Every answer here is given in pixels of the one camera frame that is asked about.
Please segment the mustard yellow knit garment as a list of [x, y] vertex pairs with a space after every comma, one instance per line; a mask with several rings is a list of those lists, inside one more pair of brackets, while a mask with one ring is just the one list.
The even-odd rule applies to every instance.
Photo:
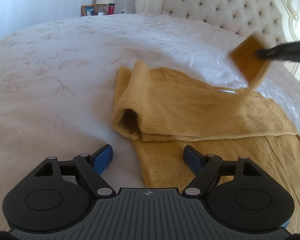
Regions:
[[121, 67], [111, 124], [133, 143], [147, 187], [185, 188], [193, 178], [181, 157], [186, 145], [224, 159], [246, 155], [292, 195], [289, 228], [300, 232], [300, 134], [280, 105], [256, 91], [269, 68], [256, 56], [263, 48], [251, 35], [231, 53], [248, 87], [230, 92], [141, 60]]

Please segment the tufted cream headboard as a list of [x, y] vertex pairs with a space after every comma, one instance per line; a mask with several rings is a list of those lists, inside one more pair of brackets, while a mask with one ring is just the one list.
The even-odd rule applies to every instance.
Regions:
[[298, 40], [290, 0], [135, 0], [135, 10], [203, 21], [240, 37], [257, 32], [271, 45]]

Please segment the white floral bedspread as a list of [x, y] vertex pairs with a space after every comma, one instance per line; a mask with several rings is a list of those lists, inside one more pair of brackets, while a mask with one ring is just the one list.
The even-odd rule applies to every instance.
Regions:
[[[241, 89], [227, 54], [242, 41], [205, 22], [149, 14], [72, 18], [0, 39], [0, 229], [8, 228], [5, 194], [51, 155], [66, 160], [111, 144], [110, 182], [145, 184], [133, 143], [111, 124], [119, 68], [141, 60]], [[280, 105], [300, 134], [300, 83], [282, 63], [257, 92]]]

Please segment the red bottle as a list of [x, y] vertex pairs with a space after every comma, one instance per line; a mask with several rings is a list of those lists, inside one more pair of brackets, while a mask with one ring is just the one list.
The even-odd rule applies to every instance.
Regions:
[[108, 15], [113, 15], [115, 10], [115, 3], [108, 4]]

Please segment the wooden picture frame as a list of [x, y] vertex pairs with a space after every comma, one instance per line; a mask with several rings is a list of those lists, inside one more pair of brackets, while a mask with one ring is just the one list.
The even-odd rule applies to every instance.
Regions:
[[81, 16], [95, 16], [97, 15], [97, 9], [95, 5], [82, 5]]

